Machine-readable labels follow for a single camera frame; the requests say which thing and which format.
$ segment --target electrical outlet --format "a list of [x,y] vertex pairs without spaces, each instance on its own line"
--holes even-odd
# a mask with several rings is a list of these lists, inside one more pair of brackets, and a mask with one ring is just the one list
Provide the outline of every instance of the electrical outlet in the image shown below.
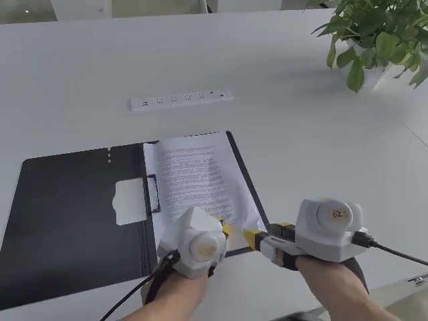
[[172,96],[133,98],[130,100],[130,105],[132,111],[141,111],[161,108],[193,106],[215,102],[225,102],[228,100],[233,100],[233,96],[230,90],[220,89],[201,90],[199,92],[175,94]]

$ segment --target white paper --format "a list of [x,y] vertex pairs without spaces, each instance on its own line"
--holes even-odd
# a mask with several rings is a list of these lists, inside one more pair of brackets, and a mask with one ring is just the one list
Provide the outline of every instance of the white paper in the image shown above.
[[265,231],[225,132],[161,140],[148,153],[144,148],[161,207],[152,216],[156,246],[165,227],[192,206],[233,224],[228,249],[247,246],[242,229]]

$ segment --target white table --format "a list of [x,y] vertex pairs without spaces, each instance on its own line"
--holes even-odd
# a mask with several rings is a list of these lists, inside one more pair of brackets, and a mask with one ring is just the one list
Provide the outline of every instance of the white table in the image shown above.
[[[310,33],[330,13],[1,26],[0,239],[26,158],[229,129],[271,222],[295,221],[303,198],[358,201],[379,242],[427,259],[427,147],[387,106],[400,103],[385,100],[392,90],[355,95],[327,69],[330,41]],[[127,107],[129,98],[224,87],[234,101]],[[393,90],[407,91],[403,82]],[[423,91],[408,108],[426,105]],[[370,288],[427,270],[375,249],[359,261]],[[0,319],[98,320],[136,283],[2,311]],[[133,296],[112,320],[139,305]],[[271,320],[317,306],[297,272],[249,253],[224,261],[195,320]]]

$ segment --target green leaf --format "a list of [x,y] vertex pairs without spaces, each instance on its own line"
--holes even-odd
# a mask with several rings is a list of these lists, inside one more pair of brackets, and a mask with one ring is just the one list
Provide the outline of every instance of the green leaf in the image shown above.
[[361,48],[368,49],[373,48],[375,46],[375,37],[365,37],[364,39],[361,39],[358,43],[358,45]]
[[311,35],[312,35],[312,34],[314,34],[314,33],[316,33],[318,30],[320,30],[320,29],[322,29],[322,28],[327,27],[328,25],[330,25],[330,22],[325,23],[324,25],[321,25],[320,27],[316,28],[316,29],[311,33]]
[[416,37],[417,34],[418,34],[418,30],[416,28],[410,27],[404,30],[401,37],[403,40],[412,40]]
[[306,7],[309,7],[311,5],[319,5],[324,2],[326,2],[326,0],[308,0],[308,2],[306,3]]
[[377,57],[385,60],[389,59],[399,42],[400,38],[396,35],[381,32],[376,38]]
[[418,34],[416,36],[416,38],[421,42],[423,47],[427,47],[428,46],[428,31],[423,29],[422,27],[417,27],[418,28]]
[[350,0],[341,0],[334,13],[340,15],[348,3],[350,3]]
[[349,64],[354,58],[356,57],[355,49],[354,47],[350,47],[345,52],[342,52],[339,56],[337,56],[337,66],[339,68],[343,68],[347,64]]
[[412,53],[412,57],[407,61],[405,67],[412,72],[415,72],[421,63],[421,55],[418,53]]
[[322,35],[327,35],[329,33],[334,33],[337,31],[344,31],[347,27],[349,27],[350,22],[343,17],[339,17],[337,15],[333,16],[333,18],[328,23],[326,29],[321,32],[317,37],[321,37]]
[[355,57],[354,63],[350,68],[348,77],[346,79],[346,85],[357,93],[364,82],[364,70],[362,69],[362,62],[359,57]]
[[393,64],[398,65],[401,63],[407,55],[407,44],[400,43],[391,54],[391,58],[389,59]]
[[362,65],[367,69],[372,69],[376,65],[375,53],[371,49],[364,50],[360,59]]
[[370,10],[359,23],[358,32],[361,38],[374,33],[385,22],[385,12],[381,8]]
[[334,58],[336,57],[336,42],[338,41],[338,39],[339,39],[339,37],[337,35],[334,35],[332,37],[332,42],[330,44],[330,50],[328,51],[326,63],[330,69],[333,69]]
[[401,77],[401,75],[403,75],[406,72],[406,70],[407,70],[407,68],[404,68],[403,71],[400,74],[394,76],[393,78],[394,79],[399,79]]
[[422,82],[428,77],[428,57],[421,55],[421,63],[419,65],[419,71],[410,79],[409,85],[415,85],[418,88]]

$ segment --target black wrist strap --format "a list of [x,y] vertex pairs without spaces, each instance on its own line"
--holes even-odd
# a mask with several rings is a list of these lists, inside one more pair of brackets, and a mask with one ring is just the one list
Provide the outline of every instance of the black wrist strap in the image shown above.
[[161,271],[152,281],[150,289],[148,290],[146,300],[144,304],[153,302],[158,294],[159,289],[165,283],[165,281],[171,276],[174,272],[174,268],[171,265],[168,265],[163,271]]
[[[304,257],[316,259],[315,257],[312,257],[311,255],[304,255]],[[292,271],[298,271],[298,269],[296,267],[297,258],[298,258],[298,256],[291,256],[291,255],[288,255],[287,253],[284,252],[284,254],[282,255],[283,267],[286,269],[292,270]],[[341,262],[341,264],[345,265],[348,269],[351,270],[351,272],[353,274],[355,274],[355,276],[361,281],[361,283],[363,284],[364,288],[366,289],[366,291],[368,293],[368,288],[367,288],[366,279],[364,277],[364,273],[362,272],[360,264],[358,264],[355,257],[347,259],[347,260]]]

